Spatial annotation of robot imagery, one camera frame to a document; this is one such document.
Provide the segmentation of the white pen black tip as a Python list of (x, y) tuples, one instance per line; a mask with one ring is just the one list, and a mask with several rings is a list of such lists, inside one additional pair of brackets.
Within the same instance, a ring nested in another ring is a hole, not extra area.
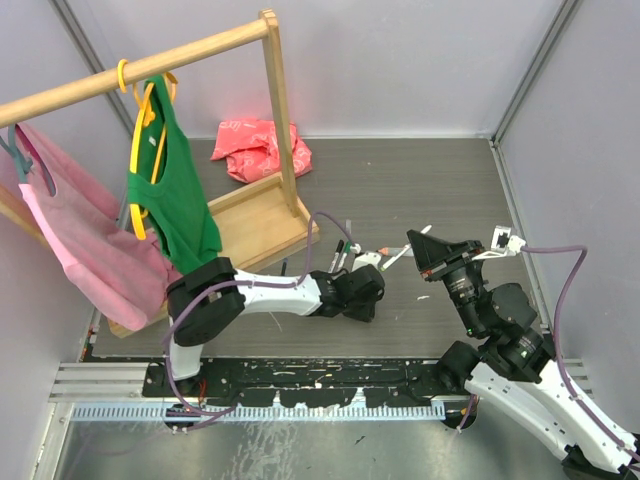
[(340, 257), (340, 252), (339, 252), (339, 251), (338, 251), (338, 252), (335, 252), (335, 253), (334, 253), (334, 256), (333, 256), (333, 259), (332, 259), (332, 261), (331, 261), (331, 264), (330, 264), (330, 266), (329, 266), (328, 273), (333, 273), (333, 272), (334, 272), (334, 270), (335, 270), (335, 268), (336, 268), (336, 266), (337, 266), (337, 263), (338, 263), (339, 257)]

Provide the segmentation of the white pen green tip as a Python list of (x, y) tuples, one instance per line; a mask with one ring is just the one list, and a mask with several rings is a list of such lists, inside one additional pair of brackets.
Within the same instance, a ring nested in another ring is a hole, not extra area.
[(413, 255), (410, 243), (403, 247), (384, 247), (379, 249), (378, 253), (387, 257), (387, 260), (379, 267), (382, 272), (389, 269), (400, 258)]

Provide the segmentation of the long white green pen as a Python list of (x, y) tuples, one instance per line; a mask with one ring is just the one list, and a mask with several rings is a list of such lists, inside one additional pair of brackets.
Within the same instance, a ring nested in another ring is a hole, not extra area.
[(344, 264), (345, 264), (345, 262), (346, 262), (346, 258), (347, 258), (347, 256), (348, 256), (348, 252), (344, 252), (344, 253), (341, 255), (341, 257), (340, 257), (340, 259), (339, 259), (339, 262), (338, 262), (338, 266), (337, 266), (338, 271), (339, 271), (339, 270), (341, 270), (341, 269), (343, 269)]

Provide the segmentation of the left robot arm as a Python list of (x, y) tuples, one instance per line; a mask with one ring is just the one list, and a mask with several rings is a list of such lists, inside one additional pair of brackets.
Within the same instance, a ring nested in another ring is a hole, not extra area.
[(204, 345), (240, 316), (342, 315), (370, 322), (384, 290), (382, 274), (372, 264), (337, 273), (313, 270), (300, 277), (271, 276), (235, 269), (229, 258), (218, 257), (167, 288), (169, 366), (164, 383), (178, 396), (194, 393), (200, 384)]

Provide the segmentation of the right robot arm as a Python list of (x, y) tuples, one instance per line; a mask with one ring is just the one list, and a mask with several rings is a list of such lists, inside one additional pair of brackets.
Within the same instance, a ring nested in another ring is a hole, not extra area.
[(518, 283), (487, 289), (484, 262), (521, 253), (555, 254), (531, 247), (508, 227), (494, 230), (489, 248), (476, 240), (449, 242), (421, 231), (407, 237), (427, 282), (442, 282), (469, 337), (437, 363), (452, 394), (468, 392), (500, 409), (560, 461), (570, 479), (633, 479), (639, 436), (617, 424), (569, 375), (557, 332), (538, 332), (537, 312)]

